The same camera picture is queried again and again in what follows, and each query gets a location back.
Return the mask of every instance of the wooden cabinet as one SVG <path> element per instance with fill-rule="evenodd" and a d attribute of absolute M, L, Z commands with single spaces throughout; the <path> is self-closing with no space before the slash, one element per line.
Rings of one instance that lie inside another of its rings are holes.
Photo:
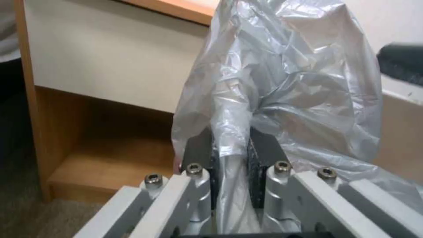
<path fill-rule="evenodd" d="M 208 28 L 110 0 L 15 4 L 46 200 L 170 176 L 172 113 Z"/>

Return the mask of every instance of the clear plastic sheet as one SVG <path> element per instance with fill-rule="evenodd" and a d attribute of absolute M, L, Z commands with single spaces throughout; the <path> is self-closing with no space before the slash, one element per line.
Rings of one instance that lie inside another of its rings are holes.
<path fill-rule="evenodd" d="M 176 156 L 213 131 L 220 156 L 219 233 L 259 232 L 245 168 L 249 129 L 277 137 L 297 172 L 331 166 L 368 178 L 423 213 L 419 185 L 373 165 L 382 111 L 379 67 L 338 0 L 225 0 L 187 79 L 172 127 Z"/>

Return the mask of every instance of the metal fixture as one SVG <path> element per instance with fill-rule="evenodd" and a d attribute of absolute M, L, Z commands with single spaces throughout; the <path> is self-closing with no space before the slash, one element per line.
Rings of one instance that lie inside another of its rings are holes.
<path fill-rule="evenodd" d="M 161 174 L 148 174 L 144 178 L 147 189 L 160 188 L 163 184 L 163 178 Z"/>
<path fill-rule="evenodd" d="M 286 173 L 287 175 L 289 175 L 289 173 L 291 172 L 291 169 L 292 169 L 292 166 L 287 161 L 277 161 L 275 163 L 275 173 L 277 174 Z"/>
<path fill-rule="evenodd" d="M 187 175 L 191 177 L 201 177 L 203 175 L 203 167 L 199 163 L 190 163 L 186 171 Z"/>
<path fill-rule="evenodd" d="M 336 174 L 336 171 L 330 167 L 323 167 L 317 171 L 317 176 L 326 183 L 334 184 L 338 174 Z"/>

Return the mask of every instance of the wooden shelf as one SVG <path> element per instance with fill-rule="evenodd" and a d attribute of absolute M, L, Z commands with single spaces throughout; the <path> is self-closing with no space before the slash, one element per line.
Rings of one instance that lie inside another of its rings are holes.
<path fill-rule="evenodd" d="M 52 198 L 105 202 L 149 173 L 172 175 L 172 114 L 90 100 L 91 123 L 48 179 Z"/>

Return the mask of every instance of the silver metal cylinder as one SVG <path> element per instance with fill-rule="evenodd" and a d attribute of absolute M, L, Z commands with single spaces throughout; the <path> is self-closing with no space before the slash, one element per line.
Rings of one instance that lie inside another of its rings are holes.
<path fill-rule="evenodd" d="M 289 176 L 294 173 L 287 161 L 278 161 L 266 172 L 266 189 L 264 194 L 263 232 L 298 232 L 299 222 L 287 208 L 278 194 L 284 192 Z"/>
<path fill-rule="evenodd" d="M 200 222 L 190 222 L 184 232 L 184 235 L 212 234 L 212 231 L 212 216 L 209 216 L 208 218 Z"/>
<path fill-rule="evenodd" d="M 203 169 L 198 163 L 192 163 L 182 172 L 183 175 L 190 176 L 200 195 L 196 209 L 194 210 L 191 221 L 201 222 L 208 219 L 212 215 L 212 198 L 210 195 L 210 175 L 207 170 Z"/>

